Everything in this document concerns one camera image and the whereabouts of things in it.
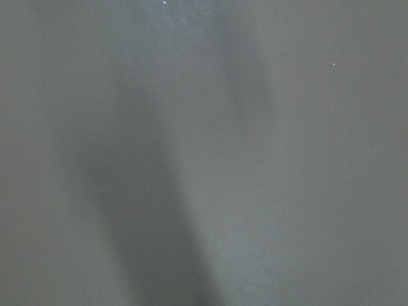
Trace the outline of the brown table mat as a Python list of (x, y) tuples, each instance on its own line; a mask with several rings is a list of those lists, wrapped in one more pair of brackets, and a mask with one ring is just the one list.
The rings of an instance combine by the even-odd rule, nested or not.
[(2, 1), (2, 305), (406, 305), (406, 1)]

